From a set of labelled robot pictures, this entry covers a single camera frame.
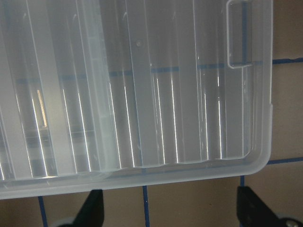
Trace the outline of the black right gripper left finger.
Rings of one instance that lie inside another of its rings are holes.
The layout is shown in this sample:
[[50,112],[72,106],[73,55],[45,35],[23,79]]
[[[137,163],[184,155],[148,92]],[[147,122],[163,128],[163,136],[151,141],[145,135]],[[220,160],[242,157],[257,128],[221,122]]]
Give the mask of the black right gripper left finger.
[[104,223],[102,190],[92,190],[72,223],[72,227],[101,227]]

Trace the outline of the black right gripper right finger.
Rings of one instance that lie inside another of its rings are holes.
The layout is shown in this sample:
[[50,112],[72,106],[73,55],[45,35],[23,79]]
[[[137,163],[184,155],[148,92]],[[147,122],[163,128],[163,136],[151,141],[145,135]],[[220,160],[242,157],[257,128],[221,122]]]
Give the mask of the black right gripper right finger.
[[279,218],[251,188],[237,188],[236,214],[242,227],[286,227],[286,220]]

